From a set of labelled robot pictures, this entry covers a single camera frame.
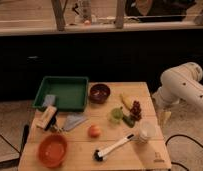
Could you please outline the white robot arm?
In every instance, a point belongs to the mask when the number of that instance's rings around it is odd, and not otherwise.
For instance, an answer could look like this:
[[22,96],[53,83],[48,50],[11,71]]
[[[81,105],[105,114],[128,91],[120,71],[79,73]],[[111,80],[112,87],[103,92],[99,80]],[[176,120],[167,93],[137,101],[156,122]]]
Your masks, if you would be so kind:
[[160,76],[161,86],[153,94],[159,108],[178,104],[181,99],[203,113],[203,70],[195,62],[187,62],[165,70]]

